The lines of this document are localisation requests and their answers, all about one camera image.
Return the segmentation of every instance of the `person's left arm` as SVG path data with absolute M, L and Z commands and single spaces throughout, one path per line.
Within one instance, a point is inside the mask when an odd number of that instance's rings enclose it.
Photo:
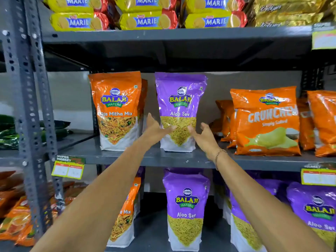
M 31 252 L 103 252 L 145 152 L 176 127 L 147 129 L 133 145 L 67 206 Z

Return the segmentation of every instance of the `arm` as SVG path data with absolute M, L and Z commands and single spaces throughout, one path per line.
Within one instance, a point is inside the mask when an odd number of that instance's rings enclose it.
M 268 252 L 331 251 L 291 209 L 221 151 L 207 124 L 202 123 L 201 127 L 202 134 L 197 134 L 192 127 L 189 131 L 211 161 L 215 162 L 219 153 L 217 168 Z
M 147 129 L 71 203 L 31 252 L 104 251 L 145 152 L 176 127 Z

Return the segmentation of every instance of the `supermarket label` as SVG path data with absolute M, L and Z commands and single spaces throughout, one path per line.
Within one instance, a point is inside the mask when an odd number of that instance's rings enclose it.
M 301 169 L 303 185 L 336 186 L 336 170 L 331 169 Z
M 336 23 L 313 25 L 312 49 L 336 49 Z
M 81 179 L 84 171 L 85 158 L 57 155 L 51 175 Z

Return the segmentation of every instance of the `person's left hand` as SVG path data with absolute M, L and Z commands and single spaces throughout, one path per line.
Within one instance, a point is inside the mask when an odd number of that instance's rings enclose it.
M 176 126 L 170 126 L 166 129 L 161 129 L 159 123 L 149 113 L 147 116 L 147 128 L 141 135 L 144 145 L 149 149 L 154 144 L 158 143 L 164 136 L 176 129 Z

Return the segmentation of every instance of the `forearm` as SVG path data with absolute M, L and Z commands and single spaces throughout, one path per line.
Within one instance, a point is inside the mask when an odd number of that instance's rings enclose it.
M 311 228 L 228 154 L 219 154 L 217 167 L 268 252 L 330 251 Z
M 31 252 L 104 251 L 141 160 L 138 139 L 71 203 Z

